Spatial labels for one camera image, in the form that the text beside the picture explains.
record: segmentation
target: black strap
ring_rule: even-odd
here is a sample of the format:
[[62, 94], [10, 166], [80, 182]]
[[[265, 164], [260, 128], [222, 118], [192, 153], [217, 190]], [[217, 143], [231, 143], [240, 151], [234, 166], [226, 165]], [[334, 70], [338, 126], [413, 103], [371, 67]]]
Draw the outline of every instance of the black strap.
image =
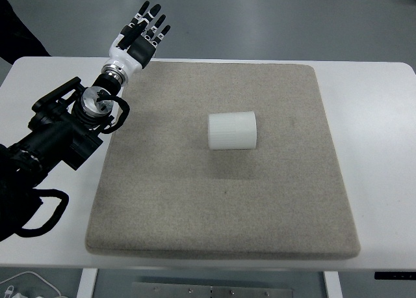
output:
[[118, 103], [118, 105], [120, 106], [120, 108], [122, 109], [122, 113], [121, 115], [118, 117], [117, 123], [115, 125], [113, 125], [113, 127], [109, 127], [108, 129], [104, 129], [102, 131], [102, 133], [104, 134], [110, 134], [114, 131], [116, 131], [119, 127], [121, 127], [123, 125], [123, 123], [125, 122], [125, 120], [127, 119], [127, 116], [129, 116], [130, 113], [130, 106], [129, 104], [123, 100], [122, 98], [116, 96], [116, 95], [106, 95], [106, 94], [102, 94], [102, 93], [98, 93], [99, 98], [97, 99], [97, 102], [100, 101], [115, 101]]
[[41, 236], [45, 233], [48, 233], [53, 227], [58, 223], [59, 219], [62, 217], [68, 202], [70, 201], [69, 196], [62, 192], [58, 191], [57, 189], [33, 189], [34, 195], [38, 195], [39, 197], [56, 197], [60, 199], [60, 203], [55, 209], [52, 214], [52, 217], [46, 221], [46, 223], [41, 226], [40, 228], [35, 229], [27, 229], [27, 228], [20, 228], [16, 231], [16, 234], [20, 237], [35, 237]]

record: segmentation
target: white plastic cylinder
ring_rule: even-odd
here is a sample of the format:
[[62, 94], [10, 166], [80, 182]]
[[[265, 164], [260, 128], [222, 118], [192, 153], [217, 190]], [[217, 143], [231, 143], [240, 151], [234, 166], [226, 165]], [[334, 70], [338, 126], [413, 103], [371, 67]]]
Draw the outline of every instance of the white plastic cylinder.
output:
[[253, 111], [208, 116], [210, 150], [250, 150], [256, 144], [257, 125]]

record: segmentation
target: gray fabric pad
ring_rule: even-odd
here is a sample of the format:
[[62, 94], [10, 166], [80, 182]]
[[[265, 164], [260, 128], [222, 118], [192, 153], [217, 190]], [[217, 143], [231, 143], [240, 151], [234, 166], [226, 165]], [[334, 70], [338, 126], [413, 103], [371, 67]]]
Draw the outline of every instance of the gray fabric pad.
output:
[[[129, 82], [86, 237], [96, 254], [343, 259], [359, 242], [312, 67], [151, 62]], [[210, 150], [254, 111], [255, 150]]]

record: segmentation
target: robotic arm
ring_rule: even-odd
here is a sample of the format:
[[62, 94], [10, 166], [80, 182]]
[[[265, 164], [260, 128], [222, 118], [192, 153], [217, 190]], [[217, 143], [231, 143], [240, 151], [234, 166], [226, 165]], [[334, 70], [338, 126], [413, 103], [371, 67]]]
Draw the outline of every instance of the robotic arm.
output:
[[[32, 132], [8, 148], [0, 144], [0, 241], [15, 233], [33, 237], [50, 231], [69, 198], [56, 189], [34, 187], [60, 161], [77, 170], [102, 144], [100, 133], [112, 133], [122, 126], [129, 105], [117, 94], [133, 73], [146, 67], [170, 29], [167, 25], [158, 33], [165, 15], [151, 25], [161, 6], [146, 12], [149, 4], [143, 4], [112, 43], [110, 59], [91, 87], [85, 88], [75, 77], [56, 88], [33, 105], [35, 115], [29, 122]], [[122, 110], [115, 124], [111, 116], [114, 102]], [[45, 196], [57, 197], [61, 203], [41, 228], [24, 229], [42, 204], [40, 197]]]

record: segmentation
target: white table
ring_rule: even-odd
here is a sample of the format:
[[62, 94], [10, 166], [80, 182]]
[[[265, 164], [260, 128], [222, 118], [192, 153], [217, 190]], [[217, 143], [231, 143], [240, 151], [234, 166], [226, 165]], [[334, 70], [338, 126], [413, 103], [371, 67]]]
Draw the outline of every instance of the white table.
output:
[[[75, 76], [82, 79], [84, 86], [91, 85], [105, 61], [105, 58], [29, 57], [16, 62], [0, 88], [0, 143], [10, 146], [30, 132], [27, 124], [34, 114], [31, 106], [37, 99]], [[415, 73], [402, 63], [293, 63], [308, 64], [316, 71], [361, 243], [357, 258], [166, 260], [92, 255], [86, 251], [84, 240], [109, 143], [109, 136], [102, 135], [104, 144], [78, 171], [61, 163], [40, 186], [60, 189], [70, 196], [58, 225], [41, 237], [12, 236], [0, 242], [0, 265], [416, 270]], [[46, 202], [29, 224], [33, 227], [42, 224], [55, 206], [52, 200]]]

